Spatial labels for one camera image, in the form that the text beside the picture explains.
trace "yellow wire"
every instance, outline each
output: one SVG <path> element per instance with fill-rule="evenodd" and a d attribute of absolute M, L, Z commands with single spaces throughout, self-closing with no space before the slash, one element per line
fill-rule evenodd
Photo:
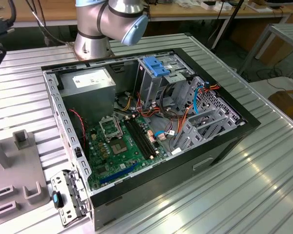
<path fill-rule="evenodd" d="M 130 102 L 131 102 L 131 97 L 128 98 L 128 102 L 127 102 L 127 105 L 124 109 L 122 109 L 122 111 L 126 111 L 128 110 L 129 106 L 130 106 Z"/>

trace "green circuit board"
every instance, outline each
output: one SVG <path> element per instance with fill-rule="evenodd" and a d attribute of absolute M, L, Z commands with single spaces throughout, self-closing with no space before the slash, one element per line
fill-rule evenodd
<path fill-rule="evenodd" d="M 141 127 L 145 136 L 148 138 L 145 131 L 149 130 L 148 125 L 145 123 L 143 117 L 135 118 L 135 121 Z M 127 176 L 129 173 L 136 172 L 145 168 L 149 165 L 155 164 L 162 159 L 167 157 L 163 147 L 161 145 L 152 147 L 159 152 L 153 159 L 145 159 L 139 150 L 134 139 L 130 135 L 128 129 L 124 124 L 124 120 L 119 120 L 120 128 L 123 132 L 121 139 L 114 138 L 110 142 L 107 142 L 103 134 L 101 126 L 98 124 L 94 128 L 88 129 L 87 137 L 89 139 L 89 165 L 92 170 L 88 182 L 89 186 L 93 189 L 98 189 L 105 186 L 111 182 Z M 121 150 L 121 148 L 126 148 L 125 151 L 115 154 L 113 150 Z M 115 175 L 116 173 L 123 172 L 126 169 L 133 168 L 132 171 L 124 175 L 118 176 L 109 182 L 101 183 L 102 179 L 108 176 Z"/>

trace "open computer tower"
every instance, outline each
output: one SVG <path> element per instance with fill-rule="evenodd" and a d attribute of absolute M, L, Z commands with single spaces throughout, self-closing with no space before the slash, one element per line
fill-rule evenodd
<path fill-rule="evenodd" d="M 71 170 L 51 179 L 68 226 L 96 230 L 221 161 L 260 122 L 182 49 L 43 67 Z"/>

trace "side panel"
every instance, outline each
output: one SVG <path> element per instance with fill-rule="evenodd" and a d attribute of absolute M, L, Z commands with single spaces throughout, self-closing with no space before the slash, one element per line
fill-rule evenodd
<path fill-rule="evenodd" d="M 192 176 L 202 172 L 210 166 L 216 158 L 221 156 L 226 147 L 236 141 L 237 139 L 233 139 L 219 145 L 175 169 L 170 170 L 105 204 L 100 205 L 99 207 L 95 207 L 94 222 L 96 230 L 167 192 L 169 189 L 172 189 L 174 186 L 177 186 Z M 187 154 L 191 154 L 191 152 L 187 152 L 182 156 L 186 157 Z M 96 195 L 91 197 L 93 204 L 95 204 L 96 199 Z"/>

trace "ram slot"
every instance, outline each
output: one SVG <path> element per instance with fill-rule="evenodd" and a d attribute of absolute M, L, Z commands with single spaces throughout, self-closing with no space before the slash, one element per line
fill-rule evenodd
<path fill-rule="evenodd" d="M 135 120 L 125 121 L 125 126 L 128 129 L 133 140 L 137 144 L 139 150 L 143 154 L 145 160 L 149 159 L 150 156 L 156 156 L 155 150 L 151 146 L 149 140 L 142 132 L 139 124 Z"/>

